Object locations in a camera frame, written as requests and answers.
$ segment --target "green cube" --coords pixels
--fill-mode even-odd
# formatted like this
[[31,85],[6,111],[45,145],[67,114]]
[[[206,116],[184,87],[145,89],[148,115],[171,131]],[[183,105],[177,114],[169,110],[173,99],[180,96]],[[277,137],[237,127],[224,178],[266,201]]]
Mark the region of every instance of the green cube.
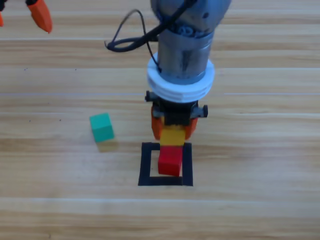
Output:
[[108,113],[90,117],[91,129],[96,143],[104,142],[115,137]]

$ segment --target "black square outline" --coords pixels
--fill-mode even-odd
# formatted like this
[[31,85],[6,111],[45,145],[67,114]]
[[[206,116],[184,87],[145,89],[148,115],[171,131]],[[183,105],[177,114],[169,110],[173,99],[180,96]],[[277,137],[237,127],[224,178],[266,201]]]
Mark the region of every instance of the black square outline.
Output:
[[160,151],[160,144],[143,142],[138,186],[189,186],[193,187],[192,144],[185,143],[182,154],[182,176],[150,176],[151,153]]

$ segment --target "yellow cube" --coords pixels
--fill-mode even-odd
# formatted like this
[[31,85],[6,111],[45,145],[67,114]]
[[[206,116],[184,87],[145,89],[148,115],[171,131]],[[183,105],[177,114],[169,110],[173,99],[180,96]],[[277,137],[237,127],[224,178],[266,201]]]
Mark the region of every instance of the yellow cube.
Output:
[[183,146],[185,144],[186,131],[182,127],[165,127],[162,129],[161,146]]

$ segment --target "white ring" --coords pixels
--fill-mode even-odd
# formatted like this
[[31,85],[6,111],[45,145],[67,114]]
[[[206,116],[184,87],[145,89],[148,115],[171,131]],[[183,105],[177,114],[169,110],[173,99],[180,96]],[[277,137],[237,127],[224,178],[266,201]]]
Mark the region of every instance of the white ring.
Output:
[[[158,59],[158,53],[154,54],[154,58]],[[160,98],[174,103],[191,103],[204,98],[211,90],[214,80],[215,66],[210,60],[203,78],[190,85],[174,84],[163,79],[152,58],[147,66],[147,81],[152,91]]]

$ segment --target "wood grain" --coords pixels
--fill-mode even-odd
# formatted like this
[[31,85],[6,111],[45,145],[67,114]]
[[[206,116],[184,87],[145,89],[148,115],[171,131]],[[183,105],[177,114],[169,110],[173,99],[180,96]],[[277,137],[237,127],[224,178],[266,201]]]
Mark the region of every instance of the wood grain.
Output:
[[[1,239],[320,239],[319,1],[233,1],[200,103],[209,118],[190,140],[194,187],[137,186],[141,142],[154,140],[150,55],[103,41],[132,8],[154,27],[149,2],[46,1],[50,35],[23,1],[3,11]],[[120,38],[141,34],[133,17]],[[89,117],[105,112],[116,138],[97,145]]]

